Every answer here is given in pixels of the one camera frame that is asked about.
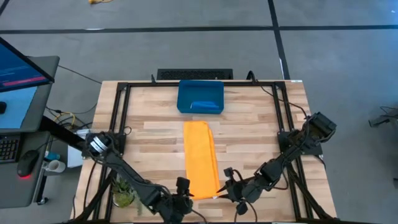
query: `orange towel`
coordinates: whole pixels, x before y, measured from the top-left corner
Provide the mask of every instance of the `orange towel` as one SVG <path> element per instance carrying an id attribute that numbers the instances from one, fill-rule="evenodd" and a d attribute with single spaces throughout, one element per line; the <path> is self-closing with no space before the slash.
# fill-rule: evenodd
<path id="1" fill-rule="evenodd" d="M 220 189 L 213 134 L 205 121 L 184 122 L 185 169 L 193 199 L 217 196 Z"/>

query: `desk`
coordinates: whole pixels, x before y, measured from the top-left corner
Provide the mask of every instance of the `desk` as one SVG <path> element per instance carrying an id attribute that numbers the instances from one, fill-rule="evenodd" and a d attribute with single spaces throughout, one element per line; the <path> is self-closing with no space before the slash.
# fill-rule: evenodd
<path id="1" fill-rule="evenodd" d="M 30 58 L 40 68 L 46 71 L 51 77 L 55 77 L 60 58 L 58 56 Z M 49 140 L 50 135 L 58 137 L 66 142 L 79 141 L 79 137 L 70 131 L 55 124 L 49 118 L 43 116 L 45 105 L 49 98 L 52 85 L 38 86 L 32 103 L 19 129 L 0 129 L 0 134 L 23 133 L 22 148 L 20 157 L 29 150 L 37 149 L 40 145 Z M 25 207 L 32 203 L 34 198 L 38 202 L 42 198 L 46 176 L 41 166 L 44 159 L 44 152 L 47 146 L 42 146 L 39 159 L 28 179 L 21 179 L 17 175 L 18 163 L 0 165 L 0 208 Z"/>
<path id="2" fill-rule="evenodd" d="M 93 122 L 93 128 L 98 131 L 106 131 L 109 128 L 116 85 L 117 82 L 103 82 L 102 84 Z M 286 81 L 286 87 L 290 102 L 304 107 L 309 113 L 303 83 Z M 185 177 L 184 121 L 204 120 L 209 123 L 216 146 L 221 185 L 226 180 L 223 169 L 233 167 L 241 171 L 243 177 L 249 177 L 263 162 L 279 155 L 276 135 L 279 127 L 275 116 L 274 100 L 258 86 L 226 86 L 224 111 L 220 115 L 179 113 L 176 107 L 177 93 L 178 87 L 131 88 L 126 126 L 132 128 L 132 133 L 127 136 L 123 159 L 143 178 L 165 185 L 172 192 L 176 190 L 177 177 Z M 119 116 L 122 107 L 121 103 L 118 110 Z M 291 107 L 291 110 L 295 127 L 301 128 L 302 112 L 294 107 Z M 283 114 L 283 119 L 287 127 L 285 114 Z M 313 156 L 302 156 L 302 160 L 308 189 L 327 213 L 336 216 L 323 165 Z M 76 214 L 80 214 L 83 208 L 84 194 L 92 165 L 91 159 L 83 163 L 76 190 Z M 87 202 L 91 200 L 98 188 L 100 172 L 101 166 L 98 165 L 93 172 Z M 283 180 L 277 184 L 279 187 L 284 185 Z M 105 193 L 101 203 L 100 218 L 104 217 L 107 196 L 108 194 Z M 305 217 L 299 190 L 298 197 L 301 214 Z M 264 191 L 261 198 L 253 205 L 257 210 L 259 222 L 295 220 L 289 190 Z M 194 201 L 194 209 L 204 215 L 209 222 L 232 222 L 235 206 L 236 204 L 229 200 L 220 198 Z M 254 214 L 249 209 L 247 214 L 238 217 L 238 220 L 253 222 Z M 113 207 L 111 222 L 132 221 L 161 222 L 162 219 L 159 215 L 153 216 L 146 209 L 141 216 L 137 216 L 137 210 L 134 207 Z M 202 219 L 191 213 L 184 218 L 184 221 L 201 222 Z"/>

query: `yellow cable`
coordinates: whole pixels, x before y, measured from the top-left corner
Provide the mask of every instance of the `yellow cable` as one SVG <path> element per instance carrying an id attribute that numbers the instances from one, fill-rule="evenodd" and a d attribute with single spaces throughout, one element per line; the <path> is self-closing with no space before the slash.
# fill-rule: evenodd
<path id="1" fill-rule="evenodd" d="M 97 4 L 97 3 L 107 3 L 107 2 L 111 2 L 113 0 L 88 0 L 88 3 L 90 4 Z"/>
<path id="2" fill-rule="evenodd" d="M 59 115 L 57 115 L 57 116 L 54 118 L 54 121 L 55 121 L 55 120 L 60 121 L 59 118 L 60 118 L 61 116 L 65 115 L 65 114 L 69 114 L 69 115 L 73 118 L 73 119 L 72 119 L 72 123 L 71 123 L 71 127 L 73 127 L 73 124 L 75 124 L 76 116 L 75 116 L 75 114 L 73 114 L 72 112 L 62 112 L 62 113 L 60 113 Z"/>

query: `white cup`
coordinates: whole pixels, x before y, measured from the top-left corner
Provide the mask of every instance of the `white cup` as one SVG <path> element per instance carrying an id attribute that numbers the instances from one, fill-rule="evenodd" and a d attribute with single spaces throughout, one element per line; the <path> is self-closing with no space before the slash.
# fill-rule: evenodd
<path id="1" fill-rule="evenodd" d="M 63 172 L 66 166 L 63 162 L 58 160 L 53 160 L 49 162 L 48 166 L 45 168 L 46 171 L 50 172 Z"/>

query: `black floor line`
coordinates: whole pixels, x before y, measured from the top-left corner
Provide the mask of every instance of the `black floor line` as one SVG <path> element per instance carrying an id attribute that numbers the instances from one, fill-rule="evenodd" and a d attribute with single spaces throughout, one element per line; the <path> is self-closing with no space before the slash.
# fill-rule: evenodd
<path id="1" fill-rule="evenodd" d="M 1 4 L 1 6 L 0 6 L 0 16 L 1 16 L 2 12 L 4 12 L 4 10 L 6 9 L 9 1 L 10 0 L 4 0 L 4 2 Z"/>
<path id="2" fill-rule="evenodd" d="M 143 28 L 105 28 L 105 29 L 27 29 L 0 30 L 0 34 L 107 34 L 140 32 L 208 32 L 208 31 L 298 31 L 298 30 L 395 30 L 398 25 L 363 26 L 219 26 L 219 27 L 143 27 Z"/>
<path id="3" fill-rule="evenodd" d="M 0 30 L 0 34 L 103 34 L 138 32 L 203 32 L 203 31 L 262 31 L 273 30 L 271 26 L 212 26 L 212 27 L 144 27 L 110 29 L 37 29 Z"/>
<path id="4" fill-rule="evenodd" d="M 282 67 L 282 76 L 283 76 L 284 80 L 290 80 L 290 74 L 289 74 L 289 69 L 287 68 L 287 61 L 286 61 L 286 56 L 285 56 L 284 45 L 282 43 L 282 37 L 280 36 L 280 31 L 278 29 L 279 25 L 278 25 L 278 19 L 276 16 L 274 1 L 268 0 L 268 6 L 269 6 L 270 14 L 271 14 L 271 19 L 272 19 L 272 27 L 276 28 L 276 29 L 274 29 L 274 35 L 275 35 L 276 47 L 278 50 L 278 55 L 279 55 L 279 60 L 280 60 L 280 66 Z"/>
<path id="5" fill-rule="evenodd" d="M 358 25 L 358 26 L 281 26 L 279 30 L 388 30 L 398 29 L 398 25 Z"/>

